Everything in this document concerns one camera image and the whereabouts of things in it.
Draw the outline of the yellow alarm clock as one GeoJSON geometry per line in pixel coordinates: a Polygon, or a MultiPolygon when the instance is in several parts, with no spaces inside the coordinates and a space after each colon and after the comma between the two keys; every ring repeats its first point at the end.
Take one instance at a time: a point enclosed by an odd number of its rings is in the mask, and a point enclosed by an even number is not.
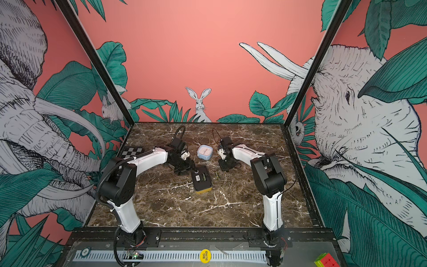
{"type": "Polygon", "coordinates": [[[203,194],[212,190],[212,180],[206,165],[202,165],[191,171],[194,190],[197,194],[203,194]]]}

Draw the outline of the blue alarm clock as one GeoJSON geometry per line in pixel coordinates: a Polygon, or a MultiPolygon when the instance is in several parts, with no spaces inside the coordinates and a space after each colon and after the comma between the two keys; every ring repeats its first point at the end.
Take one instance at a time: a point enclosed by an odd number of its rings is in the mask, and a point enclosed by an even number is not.
{"type": "Polygon", "coordinates": [[[210,160],[213,155],[213,148],[208,145],[201,145],[197,150],[197,156],[202,160],[210,160]]]}

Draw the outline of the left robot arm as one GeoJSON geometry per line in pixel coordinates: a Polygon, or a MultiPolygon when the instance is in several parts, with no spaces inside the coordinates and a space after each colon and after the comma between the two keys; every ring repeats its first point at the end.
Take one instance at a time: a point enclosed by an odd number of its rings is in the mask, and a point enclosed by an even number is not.
{"type": "Polygon", "coordinates": [[[141,225],[133,205],[137,176],[163,164],[175,168],[177,174],[197,170],[189,152],[181,153],[169,146],[155,147],[126,159],[114,157],[106,166],[97,186],[96,198],[113,211],[122,231],[132,234],[141,225]]]}

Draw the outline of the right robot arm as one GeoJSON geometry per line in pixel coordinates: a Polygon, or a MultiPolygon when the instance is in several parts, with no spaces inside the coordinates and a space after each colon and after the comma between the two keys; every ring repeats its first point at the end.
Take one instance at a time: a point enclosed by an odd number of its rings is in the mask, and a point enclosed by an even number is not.
{"type": "Polygon", "coordinates": [[[283,226],[281,199],[287,178],[276,155],[256,151],[244,144],[221,145],[218,154],[223,171],[232,169],[238,161],[251,167],[256,188],[263,196],[263,226],[269,232],[279,230],[283,226]]]}

